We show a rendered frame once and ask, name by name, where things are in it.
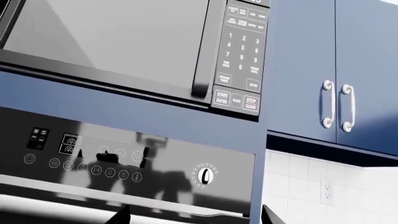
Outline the black built-in microwave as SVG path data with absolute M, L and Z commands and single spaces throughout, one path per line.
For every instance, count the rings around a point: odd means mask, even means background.
M 227 0 L 214 79 L 191 95 L 209 0 L 0 0 L 0 70 L 255 121 L 270 0 Z

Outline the black glossy wall oven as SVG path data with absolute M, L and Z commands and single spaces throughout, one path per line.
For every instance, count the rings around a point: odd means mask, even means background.
M 255 156 L 0 106 L 0 174 L 242 213 L 199 216 L 0 184 L 0 223 L 253 224 Z M 201 184 L 198 172 L 214 179 Z

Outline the blue wall cabinet door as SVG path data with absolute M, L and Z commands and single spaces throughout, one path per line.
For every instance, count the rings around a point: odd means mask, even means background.
M 267 127 L 336 141 L 335 0 L 273 0 L 264 78 Z
M 336 0 L 338 143 L 398 156 L 398 5 Z

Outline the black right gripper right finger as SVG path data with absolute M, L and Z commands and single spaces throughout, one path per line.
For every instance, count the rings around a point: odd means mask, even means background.
M 262 205 L 262 224 L 284 224 L 267 205 Z

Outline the white wall power outlet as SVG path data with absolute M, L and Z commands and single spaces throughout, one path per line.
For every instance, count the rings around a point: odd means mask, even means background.
M 332 205 L 333 203 L 333 189 L 330 183 L 326 180 L 321 180 L 321 203 L 325 205 Z

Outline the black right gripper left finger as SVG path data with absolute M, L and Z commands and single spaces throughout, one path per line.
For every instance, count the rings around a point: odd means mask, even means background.
M 130 207 L 126 205 L 116 214 L 114 214 L 114 216 L 112 216 L 106 222 L 106 224 L 130 224 L 130 221 L 131 221 Z

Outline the silver oven temperature knob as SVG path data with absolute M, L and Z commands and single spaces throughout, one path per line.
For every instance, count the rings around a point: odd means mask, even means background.
M 207 185 L 210 184 L 214 179 L 214 173 L 210 168 L 202 168 L 198 172 L 198 180 L 201 184 Z

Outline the blue appliance cabinet frame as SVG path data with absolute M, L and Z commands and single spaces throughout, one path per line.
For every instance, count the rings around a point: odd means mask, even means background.
M 262 85 L 260 114 L 252 121 L 0 70 L 0 106 L 5 108 L 253 154 L 253 224 L 261 223 L 264 92 Z

